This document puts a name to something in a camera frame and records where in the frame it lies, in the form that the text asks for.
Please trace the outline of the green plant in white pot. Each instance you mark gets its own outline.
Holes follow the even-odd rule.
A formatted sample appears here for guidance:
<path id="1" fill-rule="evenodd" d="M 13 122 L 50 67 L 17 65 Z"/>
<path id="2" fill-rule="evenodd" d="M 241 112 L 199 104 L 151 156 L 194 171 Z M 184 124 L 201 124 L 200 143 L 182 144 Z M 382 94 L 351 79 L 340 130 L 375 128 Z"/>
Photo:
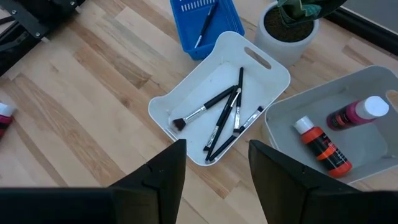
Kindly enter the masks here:
<path id="1" fill-rule="evenodd" d="M 315 38 L 319 19 L 347 0 L 275 0 L 262 12 L 254 44 L 285 67 L 296 63 Z"/>

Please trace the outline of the grey plastic bin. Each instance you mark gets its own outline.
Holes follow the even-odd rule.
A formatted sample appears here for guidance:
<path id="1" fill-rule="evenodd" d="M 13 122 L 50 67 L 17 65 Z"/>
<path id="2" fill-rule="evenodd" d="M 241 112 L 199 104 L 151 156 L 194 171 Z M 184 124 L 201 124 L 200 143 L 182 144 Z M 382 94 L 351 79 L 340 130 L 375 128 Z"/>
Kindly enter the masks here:
<path id="1" fill-rule="evenodd" d="M 398 91 L 398 77 L 385 67 L 373 65 L 272 104 L 266 109 L 264 127 L 275 149 L 324 173 L 325 168 L 293 127 L 308 116 L 352 163 L 352 170 L 340 179 L 350 184 L 398 167 L 398 112 L 391 107 L 388 114 L 372 123 L 343 131 L 330 129 L 326 117 L 369 96 L 387 100 L 387 92 L 392 90 Z"/>

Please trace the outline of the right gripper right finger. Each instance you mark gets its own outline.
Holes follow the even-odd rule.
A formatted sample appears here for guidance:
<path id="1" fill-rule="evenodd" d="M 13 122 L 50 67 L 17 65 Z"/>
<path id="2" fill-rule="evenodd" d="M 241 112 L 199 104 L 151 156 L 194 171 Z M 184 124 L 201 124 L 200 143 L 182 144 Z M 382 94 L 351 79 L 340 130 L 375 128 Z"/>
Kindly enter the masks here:
<path id="1" fill-rule="evenodd" d="M 248 156 L 268 224 L 354 224 L 345 203 L 356 189 L 259 140 L 249 142 Z"/>

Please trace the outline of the orange paint bottle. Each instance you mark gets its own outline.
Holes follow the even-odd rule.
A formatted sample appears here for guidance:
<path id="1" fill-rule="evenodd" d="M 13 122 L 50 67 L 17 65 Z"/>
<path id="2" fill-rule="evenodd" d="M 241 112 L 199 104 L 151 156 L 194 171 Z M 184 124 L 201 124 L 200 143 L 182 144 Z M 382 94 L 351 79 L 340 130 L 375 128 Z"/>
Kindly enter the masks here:
<path id="1" fill-rule="evenodd" d="M 352 164 L 337 148 L 326 133 L 315 126 L 308 116 L 304 116 L 293 125 L 301 135 L 302 142 L 310 149 L 316 160 L 326 169 L 328 175 L 340 178 L 346 175 Z"/>

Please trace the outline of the white plastic bin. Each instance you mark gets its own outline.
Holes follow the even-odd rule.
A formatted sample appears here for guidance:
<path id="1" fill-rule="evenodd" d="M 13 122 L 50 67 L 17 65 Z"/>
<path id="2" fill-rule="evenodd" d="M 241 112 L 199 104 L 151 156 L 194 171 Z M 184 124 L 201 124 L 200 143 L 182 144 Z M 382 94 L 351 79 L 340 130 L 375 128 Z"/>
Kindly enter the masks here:
<path id="1" fill-rule="evenodd" d="M 181 131 L 175 131 L 172 120 L 183 118 L 203 106 L 225 89 L 238 84 L 243 68 L 243 92 L 240 125 L 248 129 L 260 118 L 259 107 L 266 109 L 290 84 L 290 73 L 238 33 L 222 33 L 213 51 L 173 90 L 150 100 L 148 113 L 173 140 L 186 139 L 187 156 L 199 166 L 216 164 L 231 148 L 228 144 L 212 161 L 203 150 L 226 104 L 217 105 L 194 118 Z"/>

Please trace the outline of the magenta paint bottle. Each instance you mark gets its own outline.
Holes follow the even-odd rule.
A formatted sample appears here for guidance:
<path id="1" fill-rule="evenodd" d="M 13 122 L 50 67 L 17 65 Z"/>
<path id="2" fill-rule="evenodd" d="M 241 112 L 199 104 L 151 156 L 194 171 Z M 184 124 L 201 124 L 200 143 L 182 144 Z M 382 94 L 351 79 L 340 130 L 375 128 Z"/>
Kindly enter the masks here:
<path id="1" fill-rule="evenodd" d="M 0 102 L 0 139 L 13 121 L 15 108 Z"/>
<path id="2" fill-rule="evenodd" d="M 364 100 L 355 101 L 330 113 L 326 122 L 330 129 L 341 131 L 372 123 L 388 112 L 389 105 L 380 96 L 369 96 Z"/>

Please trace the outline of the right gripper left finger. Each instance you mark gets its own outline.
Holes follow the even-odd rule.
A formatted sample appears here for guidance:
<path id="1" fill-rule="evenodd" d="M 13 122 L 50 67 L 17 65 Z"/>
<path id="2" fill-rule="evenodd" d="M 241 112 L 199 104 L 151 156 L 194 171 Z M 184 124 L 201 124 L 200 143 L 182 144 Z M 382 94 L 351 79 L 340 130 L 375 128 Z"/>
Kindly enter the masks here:
<path id="1" fill-rule="evenodd" d="M 186 161 L 187 142 L 180 139 L 110 185 L 116 224 L 175 224 Z"/>

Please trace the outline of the thick black paint brush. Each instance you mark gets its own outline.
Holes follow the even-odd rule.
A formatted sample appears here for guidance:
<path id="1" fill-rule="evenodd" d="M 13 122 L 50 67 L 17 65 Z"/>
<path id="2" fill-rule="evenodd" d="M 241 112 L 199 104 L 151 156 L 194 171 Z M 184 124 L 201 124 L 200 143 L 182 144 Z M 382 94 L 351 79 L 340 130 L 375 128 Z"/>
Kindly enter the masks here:
<path id="1" fill-rule="evenodd" d="M 193 120 L 196 118 L 200 117 L 206 110 L 210 109 L 212 106 L 216 105 L 218 102 L 223 100 L 225 97 L 229 96 L 232 94 L 233 90 L 237 87 L 237 85 L 233 85 L 218 95 L 214 96 L 212 99 L 208 100 L 206 103 L 204 103 L 202 106 L 200 106 L 198 109 L 192 111 L 188 115 L 182 118 L 177 118 L 174 119 L 170 122 L 170 127 L 175 131 L 175 132 L 181 132 L 185 126 L 188 123 L 191 123 Z"/>

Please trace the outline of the blue plastic basket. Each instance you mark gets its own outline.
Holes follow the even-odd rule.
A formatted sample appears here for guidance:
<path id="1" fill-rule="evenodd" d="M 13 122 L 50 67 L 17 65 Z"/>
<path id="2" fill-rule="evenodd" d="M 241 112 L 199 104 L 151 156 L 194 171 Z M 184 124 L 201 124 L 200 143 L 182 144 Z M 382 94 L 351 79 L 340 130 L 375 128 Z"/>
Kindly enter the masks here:
<path id="1" fill-rule="evenodd" d="M 218 6 L 212 20 L 201 44 L 194 48 L 206 15 L 215 2 L 218 2 Z M 245 33 L 233 0 L 170 0 L 170 5 L 182 49 L 193 60 L 206 58 L 223 32 L 233 31 L 240 35 Z"/>

